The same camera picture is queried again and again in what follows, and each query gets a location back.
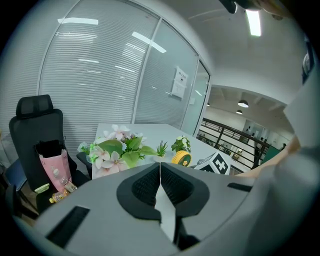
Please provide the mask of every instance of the person's arm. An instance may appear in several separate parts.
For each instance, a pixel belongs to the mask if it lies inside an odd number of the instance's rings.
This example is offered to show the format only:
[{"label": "person's arm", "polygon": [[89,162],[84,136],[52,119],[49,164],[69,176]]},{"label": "person's arm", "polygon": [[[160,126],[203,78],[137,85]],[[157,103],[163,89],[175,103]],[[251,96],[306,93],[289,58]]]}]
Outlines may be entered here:
[{"label": "person's arm", "polygon": [[237,176],[240,177],[253,177],[256,178],[259,176],[261,170],[266,166],[274,166],[277,163],[279,163],[283,158],[286,156],[296,152],[298,149],[300,149],[300,143],[298,141],[297,136],[294,136],[291,140],[290,144],[284,148],[281,152],[279,152],[276,156],[271,158],[270,160],[266,161],[264,164],[258,166],[257,168],[254,168],[252,170],[249,170],[247,172],[238,174]]}]

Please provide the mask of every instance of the yellow bottle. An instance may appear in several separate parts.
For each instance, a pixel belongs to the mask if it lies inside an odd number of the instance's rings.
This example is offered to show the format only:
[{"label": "yellow bottle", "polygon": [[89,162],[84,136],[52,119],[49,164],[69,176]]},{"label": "yellow bottle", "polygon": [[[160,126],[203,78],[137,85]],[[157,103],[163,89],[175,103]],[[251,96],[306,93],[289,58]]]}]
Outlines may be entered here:
[{"label": "yellow bottle", "polygon": [[69,195],[69,192],[66,189],[64,189],[61,192],[54,193],[52,197],[49,199],[49,201],[51,204],[57,203],[64,199],[67,195]]}]

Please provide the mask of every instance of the white paper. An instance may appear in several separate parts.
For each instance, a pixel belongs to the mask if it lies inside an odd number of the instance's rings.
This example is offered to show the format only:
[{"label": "white paper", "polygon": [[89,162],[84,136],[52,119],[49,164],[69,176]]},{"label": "white paper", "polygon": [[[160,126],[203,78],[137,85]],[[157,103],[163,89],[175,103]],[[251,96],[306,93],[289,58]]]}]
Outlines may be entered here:
[{"label": "white paper", "polygon": [[174,81],[171,94],[183,99],[186,87],[181,83]]},{"label": "white paper", "polygon": [[177,81],[178,83],[180,83],[181,85],[186,87],[187,86],[188,75],[185,72],[183,72],[183,70],[181,68],[179,68],[177,66],[174,80]]},{"label": "white paper", "polygon": [[190,105],[194,105],[195,104],[196,99],[195,98],[190,98],[189,104]]}]

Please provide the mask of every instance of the window blind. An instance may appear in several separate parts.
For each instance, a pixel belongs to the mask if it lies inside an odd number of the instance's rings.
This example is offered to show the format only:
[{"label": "window blind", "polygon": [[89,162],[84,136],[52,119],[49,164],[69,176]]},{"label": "window blind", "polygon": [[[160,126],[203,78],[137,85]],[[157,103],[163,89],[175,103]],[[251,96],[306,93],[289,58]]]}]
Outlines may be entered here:
[{"label": "window blind", "polygon": [[[98,123],[130,123],[141,68],[159,18],[117,0],[82,0],[60,20],[47,52],[40,94],[63,112],[73,160]],[[84,171],[85,166],[77,161]]]},{"label": "window blind", "polygon": [[[196,75],[198,54],[162,21],[141,83],[135,114],[138,124],[170,124],[181,128]],[[183,98],[171,95],[177,67],[187,74]]]},{"label": "window blind", "polygon": [[56,17],[65,16],[76,2],[77,0],[39,2],[21,20],[2,52],[0,130],[3,152],[0,152],[0,155],[6,155],[10,164],[18,156],[10,136],[9,121],[16,116],[20,98],[36,95],[43,57],[59,25]]}]

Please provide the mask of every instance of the white table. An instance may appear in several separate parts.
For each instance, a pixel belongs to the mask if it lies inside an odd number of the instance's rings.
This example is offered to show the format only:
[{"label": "white table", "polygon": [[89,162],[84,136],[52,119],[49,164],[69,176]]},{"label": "white table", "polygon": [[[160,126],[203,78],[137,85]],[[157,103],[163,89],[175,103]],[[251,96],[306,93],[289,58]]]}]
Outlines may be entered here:
[{"label": "white table", "polygon": [[[109,133],[113,132],[111,125],[113,123],[99,123],[98,128],[96,130],[95,138],[103,137],[104,131],[108,131]],[[134,133],[143,133],[143,137],[146,137],[146,141],[144,144],[157,150],[157,146],[159,146],[160,142],[163,141],[164,143],[167,142],[167,153],[163,159],[163,162],[171,163],[172,158],[176,154],[175,151],[171,150],[171,145],[176,141],[176,138],[183,135],[187,136],[190,141],[191,145],[191,163],[189,166],[197,165],[200,159],[205,159],[206,157],[214,154],[217,152],[217,149],[205,144],[204,142],[188,135],[181,130],[178,130],[172,127],[169,124],[118,124],[118,126],[124,125],[129,128]],[[138,161],[138,166],[146,165],[154,163],[154,159],[152,155],[146,155],[144,160]],[[92,168],[92,178],[95,178],[95,171]]]},{"label": "white table", "polygon": [[[113,132],[112,129],[113,123],[99,123],[96,130],[95,138],[103,137],[104,131],[109,133]],[[171,150],[171,145],[176,141],[176,138],[179,136],[186,136],[190,141],[191,146],[191,163],[192,165],[197,165],[200,159],[205,159],[206,157],[214,154],[217,149],[213,148],[210,145],[205,144],[204,142],[188,135],[181,130],[178,130],[172,127],[169,124],[119,124],[118,126],[124,125],[131,130],[133,133],[143,133],[143,137],[146,137],[144,144],[157,150],[160,142],[167,142],[167,153],[163,159],[163,162],[171,163],[173,156],[176,154],[175,151]],[[229,163],[231,163],[231,157],[227,154],[223,155]],[[146,155],[144,160],[138,161],[138,166],[154,163],[153,156]],[[92,179],[96,179],[97,168],[95,165],[92,165]],[[176,225],[176,209],[170,202],[167,194],[160,185],[157,194],[156,194],[156,205],[155,208],[161,212],[161,228],[166,233],[168,238],[173,241],[175,225]]]}]

